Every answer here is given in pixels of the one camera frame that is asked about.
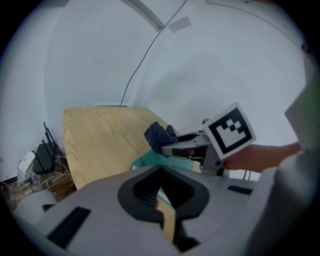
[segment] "light wood surface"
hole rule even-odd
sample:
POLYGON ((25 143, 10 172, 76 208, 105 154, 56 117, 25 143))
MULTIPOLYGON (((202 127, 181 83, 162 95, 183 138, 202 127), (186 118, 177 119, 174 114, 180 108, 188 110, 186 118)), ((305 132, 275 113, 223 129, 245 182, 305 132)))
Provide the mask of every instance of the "light wood surface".
MULTIPOLYGON (((63 142, 77 189, 98 179, 130 170, 132 163, 150 151, 144 133, 154 122, 167 124, 146 108, 74 107, 63 114, 63 142)), ((176 211, 159 200, 163 231, 174 238, 176 211)))

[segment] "human arm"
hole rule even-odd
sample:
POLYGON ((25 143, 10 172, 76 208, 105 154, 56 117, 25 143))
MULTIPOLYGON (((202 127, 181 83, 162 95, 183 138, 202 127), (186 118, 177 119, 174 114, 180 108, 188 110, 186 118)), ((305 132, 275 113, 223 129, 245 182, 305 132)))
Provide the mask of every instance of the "human arm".
POLYGON ((298 142, 285 146, 265 146, 251 144, 243 150, 227 157, 227 170, 248 170, 261 173, 264 169, 277 167, 281 161, 301 149, 298 142))

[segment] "black slot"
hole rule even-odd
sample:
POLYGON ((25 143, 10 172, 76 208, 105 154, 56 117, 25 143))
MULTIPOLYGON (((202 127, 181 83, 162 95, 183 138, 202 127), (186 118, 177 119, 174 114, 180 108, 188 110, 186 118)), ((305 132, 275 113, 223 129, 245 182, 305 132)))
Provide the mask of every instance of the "black slot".
POLYGON ((197 137, 196 133, 189 133, 186 135, 182 135, 178 137, 178 142, 187 142, 193 140, 195 137, 197 137))
POLYGON ((162 189, 174 209, 184 205, 195 195, 195 188, 168 171, 162 172, 162 189))
POLYGON ((189 237, 186 235, 185 229, 184 229, 181 221, 177 221, 175 223, 174 230, 175 230, 175 232, 174 232, 173 243, 180 250, 180 252, 183 253, 183 252, 200 244, 193 237, 189 237))
POLYGON ((66 248, 90 213, 89 209, 76 207, 47 238, 57 246, 66 248))
POLYGON ((252 188, 247 188, 247 187, 242 187, 242 186, 235 186, 235 185, 231 185, 228 187, 228 190, 234 191, 234 192, 238 192, 241 194, 245 194, 245 195, 251 195, 253 189, 252 188))
POLYGON ((173 148, 172 155, 175 157, 187 158, 187 150, 185 148, 173 148))
POLYGON ((222 175, 224 174, 224 170, 225 170, 225 168, 224 168, 223 166, 221 166, 221 167, 219 168, 219 170, 216 171, 216 175, 217 175, 217 176, 222 176, 222 175))
POLYGON ((159 172, 154 172, 145 179, 137 182, 133 189, 136 198, 151 207, 155 207, 157 194, 160 189, 160 178, 159 172))
POLYGON ((46 212, 47 210, 49 210, 52 206, 55 206, 56 204, 44 204, 42 205, 42 209, 44 212, 46 212))

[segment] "wires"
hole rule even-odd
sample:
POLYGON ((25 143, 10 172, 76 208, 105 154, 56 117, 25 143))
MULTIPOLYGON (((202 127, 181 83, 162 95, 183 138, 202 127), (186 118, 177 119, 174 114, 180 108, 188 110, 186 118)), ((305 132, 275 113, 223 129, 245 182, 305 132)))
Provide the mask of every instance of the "wires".
POLYGON ((55 171, 55 173, 59 174, 59 175, 63 175, 63 176, 70 176, 69 173, 68 174, 64 174, 64 173, 60 173, 60 172, 57 172, 57 171, 55 171))
POLYGON ((2 183, 3 183, 4 185, 6 185, 7 187, 10 188, 10 201, 11 201, 11 205, 14 205, 14 204, 15 204, 15 200, 14 200, 14 197, 13 197, 13 194, 14 194, 14 186, 15 186, 16 183, 18 184, 18 182, 15 181, 15 182, 12 184, 12 186, 10 186, 9 184, 5 183, 4 181, 3 181, 2 183))
POLYGON ((122 100, 121 100, 121 103, 120 103, 120 107, 122 106, 122 103, 124 102, 124 98, 125 98, 125 95, 126 95, 128 86, 129 86, 132 78, 134 77, 134 75, 136 74, 136 72, 138 71, 138 69, 140 68, 140 66, 141 66, 142 62, 144 61, 145 57, 147 56, 147 54, 148 54, 151 46, 154 44, 154 42, 156 41, 157 37, 161 34, 161 32, 165 29, 165 27, 169 24, 169 22, 176 16, 176 14, 177 14, 177 13, 181 10, 181 8, 185 5, 186 1, 187 1, 187 0, 185 0, 185 1, 183 2, 183 4, 181 5, 181 7, 175 12, 175 14, 171 17, 171 19, 169 19, 169 21, 164 25, 164 27, 160 30, 160 32, 159 32, 159 33, 156 35, 156 37, 153 39, 153 41, 152 41, 152 43, 150 44, 148 50, 146 50, 146 52, 145 52, 142 60, 140 61, 138 67, 135 69, 135 71, 133 72, 132 76, 131 76, 130 79, 129 79, 128 84, 126 85, 126 88, 125 88, 125 91, 124 91, 124 94, 123 94, 123 96, 122 96, 122 100))
MULTIPOLYGON (((243 178, 242 178, 243 180, 245 179, 246 174, 247 174, 247 170, 245 170, 245 172, 244 172, 244 176, 243 176, 243 178)), ((250 180, 250 176, 251 176, 251 171, 249 170, 249 178, 247 179, 247 181, 250 180)))
POLYGON ((246 174, 247 174, 247 170, 245 170, 245 172, 244 172, 244 176, 243 176, 243 180, 245 179, 245 177, 246 177, 246 174))
POLYGON ((62 189, 65 189, 67 187, 72 187, 74 184, 70 184, 70 185, 66 185, 66 186, 63 186, 63 187, 59 187, 59 188, 56 188, 56 189, 52 189, 51 187, 49 187, 49 184, 47 185, 48 186, 48 189, 50 189, 51 191, 55 191, 55 190, 62 190, 62 189))
POLYGON ((32 193, 34 193, 34 189, 32 188, 32 179, 31 179, 31 174, 32 174, 32 171, 30 171, 30 187, 31 187, 31 190, 32 190, 32 193))
POLYGON ((65 158, 65 159, 67 159, 66 156, 64 156, 63 154, 58 154, 58 155, 56 155, 56 157, 57 158, 65 158))
POLYGON ((199 159, 199 160, 205 160, 205 158, 204 157, 200 157, 200 156, 195 156, 195 157, 190 157, 189 158, 189 160, 197 160, 197 159, 199 159))
POLYGON ((38 190, 38 191, 44 190, 40 175, 35 175, 35 176, 32 177, 32 179, 33 179, 33 183, 35 185, 34 188, 36 190, 38 190))
POLYGON ((72 176, 71 176, 71 173, 68 171, 68 169, 65 167, 65 165, 62 164, 62 162, 60 162, 60 161, 58 161, 58 160, 56 160, 56 162, 59 163, 61 166, 63 166, 63 168, 66 170, 66 172, 68 173, 67 175, 70 176, 70 179, 72 180, 72 185, 75 184, 75 183, 74 183, 74 179, 73 179, 72 176))

